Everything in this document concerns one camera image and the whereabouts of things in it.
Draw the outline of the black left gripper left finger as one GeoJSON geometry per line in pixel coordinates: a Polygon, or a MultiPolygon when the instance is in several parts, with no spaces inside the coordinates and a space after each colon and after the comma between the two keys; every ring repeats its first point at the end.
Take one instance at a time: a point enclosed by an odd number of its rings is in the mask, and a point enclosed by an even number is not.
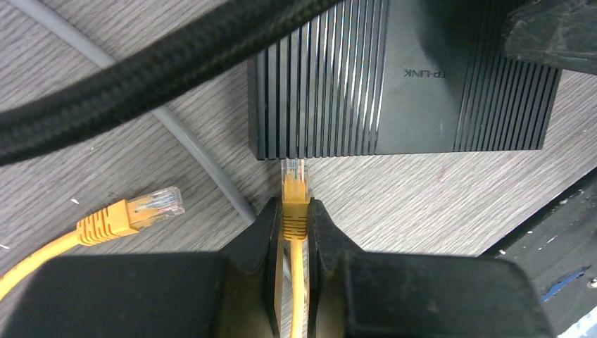
{"type": "Polygon", "coordinates": [[[4,337],[278,337],[282,202],[218,251],[45,263],[4,337]]]}

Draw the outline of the black blue network switch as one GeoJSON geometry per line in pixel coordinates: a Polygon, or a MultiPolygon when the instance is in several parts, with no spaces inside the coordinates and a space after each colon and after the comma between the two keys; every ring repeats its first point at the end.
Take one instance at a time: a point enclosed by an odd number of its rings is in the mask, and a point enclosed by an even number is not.
{"type": "Polygon", "coordinates": [[[543,146],[561,72],[503,51],[519,1],[342,1],[248,63],[259,160],[543,146]]]}

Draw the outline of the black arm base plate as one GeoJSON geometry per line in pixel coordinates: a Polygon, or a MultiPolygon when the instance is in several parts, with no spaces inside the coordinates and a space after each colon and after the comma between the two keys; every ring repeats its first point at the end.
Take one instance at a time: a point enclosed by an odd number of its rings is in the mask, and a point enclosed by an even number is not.
{"type": "Polygon", "coordinates": [[[596,336],[596,171],[591,170],[484,255],[529,276],[557,337],[596,336]]]}

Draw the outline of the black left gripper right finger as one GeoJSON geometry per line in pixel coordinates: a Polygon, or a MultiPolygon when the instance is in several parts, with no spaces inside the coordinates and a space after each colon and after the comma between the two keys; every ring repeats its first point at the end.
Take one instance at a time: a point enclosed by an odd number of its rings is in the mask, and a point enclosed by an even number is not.
{"type": "Polygon", "coordinates": [[[361,249],[308,207],[309,337],[552,337],[536,291],[496,258],[361,249]]]}

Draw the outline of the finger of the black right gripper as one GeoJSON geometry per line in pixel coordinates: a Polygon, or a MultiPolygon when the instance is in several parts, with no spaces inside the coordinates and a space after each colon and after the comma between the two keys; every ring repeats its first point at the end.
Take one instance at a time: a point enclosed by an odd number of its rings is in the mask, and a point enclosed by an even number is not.
{"type": "Polygon", "coordinates": [[[504,25],[503,49],[519,61],[596,74],[596,2],[526,1],[504,25]]]}

